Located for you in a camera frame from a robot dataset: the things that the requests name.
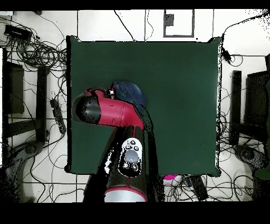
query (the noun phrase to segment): circular button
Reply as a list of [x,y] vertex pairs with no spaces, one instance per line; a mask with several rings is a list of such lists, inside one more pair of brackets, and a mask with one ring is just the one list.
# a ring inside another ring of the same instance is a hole
[[130,150],[131,148],[132,148],[131,145],[127,145],[127,146],[126,146],[126,149],[127,149],[127,150]]
[[129,167],[128,163],[124,163],[123,168],[127,169]]
[[134,171],[138,171],[138,166],[137,166],[135,163],[133,163],[133,164],[131,165],[131,168],[132,168]]
[[129,163],[136,163],[139,160],[139,156],[134,150],[128,150],[124,155],[124,160]]

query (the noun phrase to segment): black border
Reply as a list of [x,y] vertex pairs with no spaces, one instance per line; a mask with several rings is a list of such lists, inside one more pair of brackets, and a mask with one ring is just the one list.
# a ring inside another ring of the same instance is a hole
[[[9,123],[8,123],[8,106],[9,106],[9,75],[7,71],[7,50],[3,49],[2,58],[2,142],[8,144],[8,133],[9,133]],[[2,165],[6,165],[8,157],[7,146],[2,144]]]
[[71,133],[71,42],[70,36],[66,36],[66,131],[67,131],[67,165],[65,172],[71,173],[72,158],[72,133]]

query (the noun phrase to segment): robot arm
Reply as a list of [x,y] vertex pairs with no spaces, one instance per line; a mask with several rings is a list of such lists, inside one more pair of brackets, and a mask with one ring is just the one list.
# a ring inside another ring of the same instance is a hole
[[133,104],[117,100],[113,88],[87,89],[74,100],[72,116],[79,123],[116,128],[97,174],[89,179],[84,202],[158,201],[147,175],[143,121]]

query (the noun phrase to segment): electrical cord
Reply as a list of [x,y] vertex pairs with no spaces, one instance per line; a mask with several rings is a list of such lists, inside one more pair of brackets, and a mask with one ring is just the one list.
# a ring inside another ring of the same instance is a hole
[[114,11],[115,15],[118,17],[118,19],[120,20],[120,22],[122,23],[122,25],[124,26],[125,30],[128,31],[129,35],[130,35],[131,38],[132,38],[132,41],[135,41],[134,38],[133,38],[133,36],[132,36],[131,33],[129,32],[129,30],[128,30],[128,29],[126,28],[126,26],[124,25],[124,23],[123,23],[122,19],[120,18],[120,16],[116,13],[115,10],[113,10],[113,11]]
[[151,28],[152,28],[152,33],[151,33],[151,35],[145,40],[145,41],[147,41],[149,38],[151,38],[152,37],[152,35],[153,35],[153,32],[154,32],[154,28],[153,28],[153,26],[149,23],[149,21],[148,21],[148,17],[149,17],[149,12],[150,12],[150,10],[148,10],[148,14],[147,14],[147,23],[151,26]]

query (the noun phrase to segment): power adapter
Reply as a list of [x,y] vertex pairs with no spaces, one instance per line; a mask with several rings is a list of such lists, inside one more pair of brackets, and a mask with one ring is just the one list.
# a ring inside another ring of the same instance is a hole
[[30,42],[32,37],[32,32],[11,25],[6,25],[4,34],[27,42]]
[[227,50],[225,50],[223,47],[222,47],[222,56],[228,62],[232,59],[229,52]]

